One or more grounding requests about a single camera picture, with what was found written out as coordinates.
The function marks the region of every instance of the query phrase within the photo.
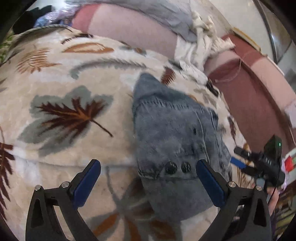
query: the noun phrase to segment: metal screw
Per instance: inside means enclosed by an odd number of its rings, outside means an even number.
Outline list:
[[[257,185],[257,186],[256,186],[256,189],[257,189],[258,191],[262,191],[262,187],[261,187],[260,185]]]
[[[36,185],[34,189],[35,189],[35,191],[39,191],[39,190],[40,190],[40,188],[41,188],[41,186],[40,186],[40,185]]]
[[[231,181],[228,183],[228,186],[234,188],[234,187],[236,187],[236,183]]]
[[[69,182],[63,182],[62,183],[62,188],[67,188],[69,187],[70,183]]]

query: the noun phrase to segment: leaf-patterned blanket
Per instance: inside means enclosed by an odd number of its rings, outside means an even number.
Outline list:
[[[145,198],[131,113],[142,72],[214,109],[232,155],[235,145],[245,144],[223,95],[185,80],[166,57],[59,25],[29,30],[0,67],[0,213],[19,240],[25,240],[34,186],[58,187],[93,158],[102,173],[79,212],[99,240],[198,240],[209,227],[215,207],[167,223],[155,218]],[[234,181],[250,185],[233,169]]]

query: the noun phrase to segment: black button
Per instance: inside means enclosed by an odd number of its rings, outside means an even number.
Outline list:
[[[169,175],[173,175],[177,172],[177,165],[176,163],[173,163],[173,162],[168,162],[166,165],[165,165],[165,172]]]
[[[184,173],[190,172],[191,166],[188,162],[183,162],[181,166],[181,170]]]

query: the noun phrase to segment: gray garment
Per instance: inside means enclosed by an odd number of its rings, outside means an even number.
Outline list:
[[[174,33],[181,35],[188,42],[196,42],[191,15],[166,0],[66,0],[67,4],[107,3],[142,12],[159,23],[168,26]]]
[[[196,175],[197,161],[206,160],[226,181],[232,174],[216,113],[146,73],[136,83],[133,98],[138,173],[157,217],[180,221],[211,207]],[[172,175],[166,172],[170,162],[177,166]]]

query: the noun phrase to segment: crumpled white garment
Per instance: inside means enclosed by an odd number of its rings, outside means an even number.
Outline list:
[[[178,35],[174,60],[180,64],[181,74],[185,79],[191,79],[198,84],[205,85],[207,76],[203,71],[208,57],[232,49],[235,45],[230,38],[224,41],[217,36],[215,25],[210,16],[204,22],[198,12],[194,11],[192,18],[193,28],[197,36],[196,43],[186,42]]]

